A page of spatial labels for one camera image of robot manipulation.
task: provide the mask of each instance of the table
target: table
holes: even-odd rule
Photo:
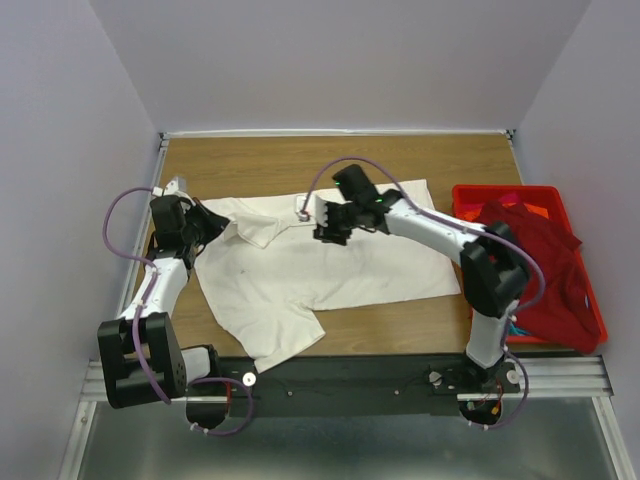
[[[384,164],[400,180],[426,178],[436,209],[451,213],[456,184],[520,184],[504,135],[174,138],[161,184],[179,175],[202,200],[306,191],[312,177],[334,158],[357,155]],[[333,186],[331,175],[318,188]],[[363,165],[376,183],[382,174]],[[326,336],[309,355],[458,352],[466,345],[469,309],[462,295],[317,312]],[[212,344],[219,354],[245,355],[218,326],[193,275],[172,316],[182,348]]]

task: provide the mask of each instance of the metal frame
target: metal frame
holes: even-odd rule
[[[506,131],[436,131],[436,130],[220,130],[211,132],[176,132],[161,134],[156,169],[152,185],[157,185],[171,138],[195,137],[255,137],[255,136],[324,136],[324,135],[428,135],[447,133],[502,133]],[[142,254],[144,243],[151,221],[151,212],[147,209],[138,231],[134,252]],[[136,263],[130,262],[116,315],[131,302],[136,281]],[[610,396],[613,395],[604,362],[601,357],[529,357],[523,358],[531,381],[530,397],[592,397],[605,442],[616,474],[620,480],[636,480],[622,434],[615,418]],[[506,395],[517,398],[519,394]],[[474,399],[472,395],[459,396],[460,400]],[[75,480],[78,478],[85,448],[91,432],[96,406],[98,402],[107,400],[102,368],[100,362],[90,362],[79,398],[78,410],[74,419],[71,435],[63,458],[59,480]],[[189,401],[226,401],[224,397],[189,397]]]

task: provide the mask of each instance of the white wall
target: white wall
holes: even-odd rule
[[[589,0],[91,0],[161,131],[513,128]]]
[[[614,407],[640,469],[640,2],[594,0],[516,134],[530,183],[566,203],[610,340]]]
[[[98,324],[124,263],[109,201],[149,183],[157,134],[86,0],[0,15],[0,476],[56,478]],[[142,199],[112,236],[131,247]]]

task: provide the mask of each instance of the white cloth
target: white cloth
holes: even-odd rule
[[[433,208],[425,180],[402,186]],[[316,194],[343,202],[337,189]],[[196,261],[200,286],[220,326],[255,359],[258,372],[324,336],[312,310],[460,293],[449,259],[411,240],[361,230],[346,247],[314,240],[315,221],[296,216],[299,195],[203,202],[231,223]]]

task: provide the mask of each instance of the red plastic basket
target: red plastic basket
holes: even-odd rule
[[[554,187],[544,186],[524,186],[524,185],[456,185],[453,187],[453,214],[456,217],[461,216],[461,208],[463,205],[483,204],[489,200],[499,199],[509,193],[516,193],[520,200],[530,203],[538,207],[546,208],[549,212],[549,220],[563,226],[569,232],[571,224],[564,209],[562,200],[558,190]],[[589,299],[589,308],[598,322],[600,328],[600,338],[598,343],[604,343],[609,338],[607,329],[604,326],[602,315],[598,302],[591,288],[591,282],[587,275],[582,261],[582,256],[578,251],[575,253],[578,265],[585,274],[587,279],[587,298]],[[510,335],[509,343],[549,343],[546,340],[527,335]]]

